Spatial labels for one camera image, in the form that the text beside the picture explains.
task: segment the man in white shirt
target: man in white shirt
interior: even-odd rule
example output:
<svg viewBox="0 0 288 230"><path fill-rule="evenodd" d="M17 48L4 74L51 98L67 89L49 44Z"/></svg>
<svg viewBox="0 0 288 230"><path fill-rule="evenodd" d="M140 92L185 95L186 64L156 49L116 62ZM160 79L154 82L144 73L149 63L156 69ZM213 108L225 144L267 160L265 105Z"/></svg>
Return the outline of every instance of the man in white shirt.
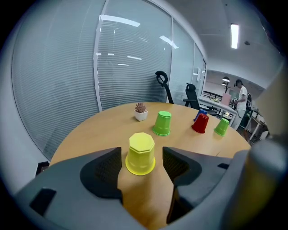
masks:
<svg viewBox="0 0 288 230"><path fill-rule="evenodd" d="M246 102L247 102L247 89L243 86L242 80L238 79L235 84L238 88L240 88L239 99L234 101L235 105L237 105L236 111L238 114L236 115L231 127L235 130L238 129L242 118L245 115L246 111Z"/></svg>

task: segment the potted plant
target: potted plant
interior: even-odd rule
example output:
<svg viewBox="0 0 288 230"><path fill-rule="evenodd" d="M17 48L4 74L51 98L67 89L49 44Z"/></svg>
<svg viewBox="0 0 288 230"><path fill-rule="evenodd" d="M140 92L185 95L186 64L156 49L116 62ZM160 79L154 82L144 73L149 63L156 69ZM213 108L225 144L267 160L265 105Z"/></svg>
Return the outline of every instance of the potted plant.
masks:
<svg viewBox="0 0 288 230"><path fill-rule="evenodd" d="M137 103L135 107L135 118L138 121L145 120L147 118L148 111L146 110L146 106L141 102Z"/></svg>

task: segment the blue cup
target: blue cup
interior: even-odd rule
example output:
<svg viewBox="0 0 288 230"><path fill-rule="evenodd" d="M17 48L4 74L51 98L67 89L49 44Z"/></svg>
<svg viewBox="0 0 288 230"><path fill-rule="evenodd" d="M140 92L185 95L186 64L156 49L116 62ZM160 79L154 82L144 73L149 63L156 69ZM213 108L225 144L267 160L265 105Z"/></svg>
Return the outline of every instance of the blue cup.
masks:
<svg viewBox="0 0 288 230"><path fill-rule="evenodd" d="M195 119L194 119L193 121L196 121L196 120L197 120L199 114L205 114L205 115L207 115L207 111L206 111L206 110L199 110L198 113L197 113L197 116L195 117Z"/></svg>

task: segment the pants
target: pants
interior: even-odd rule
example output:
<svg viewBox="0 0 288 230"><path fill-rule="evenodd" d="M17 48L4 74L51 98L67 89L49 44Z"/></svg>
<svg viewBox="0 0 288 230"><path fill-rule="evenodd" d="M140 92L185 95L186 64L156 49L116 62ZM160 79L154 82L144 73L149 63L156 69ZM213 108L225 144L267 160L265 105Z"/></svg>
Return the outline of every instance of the pants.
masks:
<svg viewBox="0 0 288 230"><path fill-rule="evenodd" d="M235 115L236 117L235 117L235 119L234 119L234 121L233 121L233 123L232 123L232 125L231 125L231 127L232 127L233 129L235 129L235 130L238 129L238 127L239 127L239 125L240 125L240 123L241 123L241 121L242 121L242 118L243 118L244 115L245 115L246 109L239 109L239 108L237 108L237 112L238 112L238 114Z"/></svg>

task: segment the green cup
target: green cup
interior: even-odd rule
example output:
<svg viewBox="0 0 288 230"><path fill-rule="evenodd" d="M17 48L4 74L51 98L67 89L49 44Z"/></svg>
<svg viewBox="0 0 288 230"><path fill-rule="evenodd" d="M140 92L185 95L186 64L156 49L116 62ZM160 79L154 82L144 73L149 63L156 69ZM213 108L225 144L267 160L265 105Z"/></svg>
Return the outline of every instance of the green cup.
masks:
<svg viewBox="0 0 288 230"><path fill-rule="evenodd" d="M160 111L153 127L153 132L159 136L170 134L171 113Z"/></svg>
<svg viewBox="0 0 288 230"><path fill-rule="evenodd" d="M225 136L228 126L229 126L229 121L225 118L222 118L219 124L214 129L214 132L216 132L220 136Z"/></svg>

